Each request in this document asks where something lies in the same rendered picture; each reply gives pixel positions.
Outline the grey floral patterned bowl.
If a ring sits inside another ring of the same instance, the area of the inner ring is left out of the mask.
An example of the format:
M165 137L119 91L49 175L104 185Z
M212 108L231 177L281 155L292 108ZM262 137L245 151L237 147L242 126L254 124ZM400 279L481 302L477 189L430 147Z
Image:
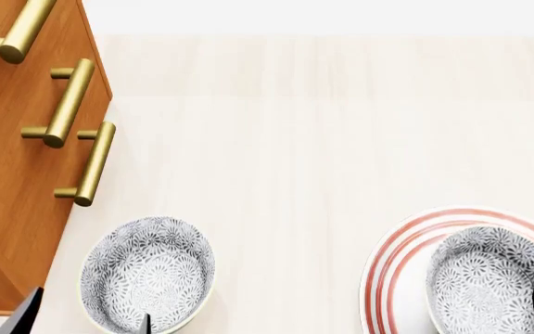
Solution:
M84 313L104 334L135 334L144 316L151 334L176 334L206 304L215 278L212 246L196 227L148 216L90 249L78 287Z
M426 269L426 304L439 334L534 334L534 241L505 227L445 238Z

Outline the white plate red stripes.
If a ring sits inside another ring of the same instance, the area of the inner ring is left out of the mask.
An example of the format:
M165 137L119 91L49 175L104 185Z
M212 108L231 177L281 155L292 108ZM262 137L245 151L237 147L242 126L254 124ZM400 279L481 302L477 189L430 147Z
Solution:
M507 227L534 241L534 221L482 206L432 208L403 219L378 241L359 286L363 334L438 334L426 306L426 269L449 235L478 225Z

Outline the wooden drawer cabinet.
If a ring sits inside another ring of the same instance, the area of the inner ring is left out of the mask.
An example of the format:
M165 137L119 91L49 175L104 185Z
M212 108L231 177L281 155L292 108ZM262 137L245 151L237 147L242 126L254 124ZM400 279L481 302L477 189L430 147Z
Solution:
M27 0L0 0L4 38ZM57 0L26 58L0 58L0 316L8 316L47 278L73 205L56 199L58 187L79 185L91 147L77 138L105 118L112 91L99 55L85 0ZM64 147L21 138L22 127L46 127L69 80L52 68L92 60L94 74Z

